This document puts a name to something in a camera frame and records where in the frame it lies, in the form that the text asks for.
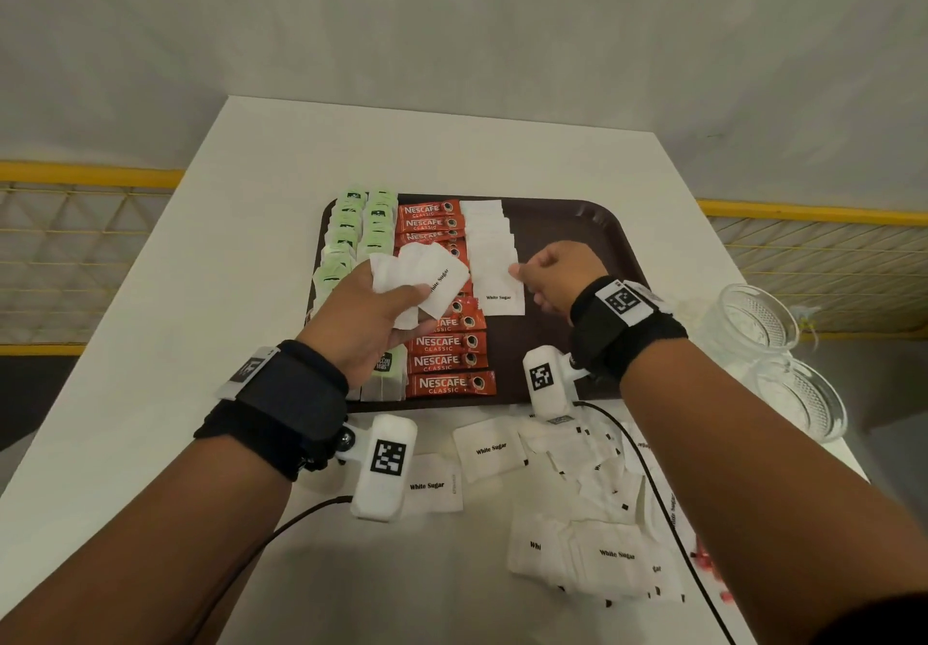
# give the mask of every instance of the yellow railing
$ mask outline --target yellow railing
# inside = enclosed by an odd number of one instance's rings
[[[11,182],[176,188],[183,176],[183,170],[123,169],[110,166],[0,162],[0,181]],[[928,212],[896,212],[853,207],[780,205],[727,200],[698,200],[697,202],[699,202],[706,217],[928,227]],[[925,339],[928,338],[928,327],[915,332],[832,332],[822,333],[820,336],[831,339]],[[80,354],[84,348],[85,346],[82,344],[9,344],[0,345],[0,355],[76,355]]]

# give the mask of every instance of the table top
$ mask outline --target table top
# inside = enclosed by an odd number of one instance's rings
[[[651,133],[230,97],[0,498],[0,615],[184,448],[231,369],[299,330],[322,210],[353,183],[590,200],[664,298],[704,305],[743,281]],[[493,412],[406,415],[418,453],[454,456],[451,430]],[[860,471],[843,441],[827,446]],[[304,473],[285,518],[353,481],[351,465]],[[510,575],[513,501],[589,515],[558,482],[533,462],[467,485],[459,514],[314,515],[265,551],[222,642],[724,641],[698,597],[607,610]]]

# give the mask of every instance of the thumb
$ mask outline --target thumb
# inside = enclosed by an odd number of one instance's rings
[[[533,293],[543,292],[545,287],[544,268],[538,264],[512,264],[509,275],[526,284]]]
[[[402,311],[419,305],[429,297],[430,293],[432,293],[432,288],[428,284],[420,283],[416,286],[396,287],[386,293],[381,293],[379,297],[384,311],[391,315],[391,319],[394,319]]]

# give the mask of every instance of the plastic tray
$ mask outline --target plastic tray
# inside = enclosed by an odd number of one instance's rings
[[[427,203],[458,198],[462,200],[488,200],[494,198],[470,195],[401,193],[401,205]],[[616,277],[638,281],[647,286],[641,267],[635,259],[619,221],[601,205],[585,200],[545,200],[529,197],[504,197],[503,213],[509,218],[515,237],[519,261],[528,260],[550,242],[572,239],[585,242],[602,259],[606,270]],[[329,228],[333,200],[322,214],[319,248],[314,270],[322,256],[323,234]],[[310,293],[307,310],[313,307],[315,292]],[[450,396],[447,398],[412,398],[392,403],[349,404],[353,413],[383,412],[409,408],[442,408],[461,405],[505,405],[529,403],[528,388],[522,370],[525,353],[543,344],[552,344],[560,350],[570,349],[570,328],[563,319],[544,314],[526,291],[524,316],[493,316],[486,318],[487,347],[490,368],[496,372],[496,395]],[[610,379],[591,379],[576,382],[581,399],[596,400],[619,398],[619,386]]]

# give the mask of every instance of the hand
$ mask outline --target hand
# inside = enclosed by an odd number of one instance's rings
[[[370,262],[359,264],[339,285],[297,341],[312,347],[335,366],[348,386],[356,389],[370,378],[380,357],[388,349],[418,335],[435,332],[435,320],[421,322],[412,330],[393,329],[397,316],[429,297],[430,287],[400,286],[375,293]]]
[[[535,302],[543,311],[563,315],[570,322],[574,300],[607,272],[586,244],[565,241],[549,244],[525,264],[512,264],[509,275],[535,293]]]

